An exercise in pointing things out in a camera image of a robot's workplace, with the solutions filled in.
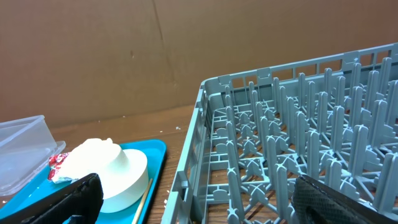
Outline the white napkin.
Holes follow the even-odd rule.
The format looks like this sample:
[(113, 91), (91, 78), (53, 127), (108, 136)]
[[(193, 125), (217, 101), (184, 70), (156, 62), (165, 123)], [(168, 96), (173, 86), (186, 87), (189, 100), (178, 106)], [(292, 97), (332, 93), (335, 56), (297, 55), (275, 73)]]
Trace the white napkin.
[(105, 152), (112, 146), (113, 140), (111, 138), (105, 140), (100, 138), (87, 139), (69, 152), (68, 157), (61, 166), (59, 174), (71, 178), (70, 181), (78, 180), (88, 175), (91, 168), (102, 160), (100, 153)]

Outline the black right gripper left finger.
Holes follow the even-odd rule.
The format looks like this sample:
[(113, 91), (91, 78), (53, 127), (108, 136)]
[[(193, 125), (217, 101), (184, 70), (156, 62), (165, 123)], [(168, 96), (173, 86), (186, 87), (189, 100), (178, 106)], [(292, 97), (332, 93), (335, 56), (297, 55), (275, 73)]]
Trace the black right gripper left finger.
[(98, 174), (91, 173), (63, 189), (1, 219), (1, 223), (95, 223), (103, 205)]

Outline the red snack wrapper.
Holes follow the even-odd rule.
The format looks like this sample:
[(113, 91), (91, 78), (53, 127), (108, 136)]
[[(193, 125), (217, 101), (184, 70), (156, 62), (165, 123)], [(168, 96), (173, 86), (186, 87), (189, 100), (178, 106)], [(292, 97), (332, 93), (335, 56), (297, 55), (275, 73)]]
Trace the red snack wrapper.
[(59, 183), (67, 182), (67, 181), (71, 180), (71, 178), (64, 177), (59, 174), (61, 166), (62, 166), (64, 160), (68, 157), (68, 155), (69, 155), (69, 152), (66, 152), (66, 153), (56, 154), (56, 155), (49, 157), (50, 172), (47, 177), (47, 179), (49, 181), (52, 181), (55, 184), (59, 184)]

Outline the white cup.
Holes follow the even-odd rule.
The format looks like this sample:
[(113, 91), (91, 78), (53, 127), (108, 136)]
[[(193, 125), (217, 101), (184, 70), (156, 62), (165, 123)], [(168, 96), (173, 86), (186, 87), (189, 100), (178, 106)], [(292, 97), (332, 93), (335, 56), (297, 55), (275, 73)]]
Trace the white cup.
[(90, 173), (97, 173), (105, 186), (122, 181), (130, 173), (128, 156), (120, 145), (113, 143), (111, 148), (101, 152), (100, 155), (102, 160), (91, 168)]

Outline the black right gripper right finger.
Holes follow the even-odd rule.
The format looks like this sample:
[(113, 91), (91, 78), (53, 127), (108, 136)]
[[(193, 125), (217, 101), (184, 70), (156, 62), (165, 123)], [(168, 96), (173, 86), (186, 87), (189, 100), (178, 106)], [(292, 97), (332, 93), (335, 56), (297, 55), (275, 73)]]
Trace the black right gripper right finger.
[(292, 206), (300, 224), (397, 224), (307, 175), (296, 178)]

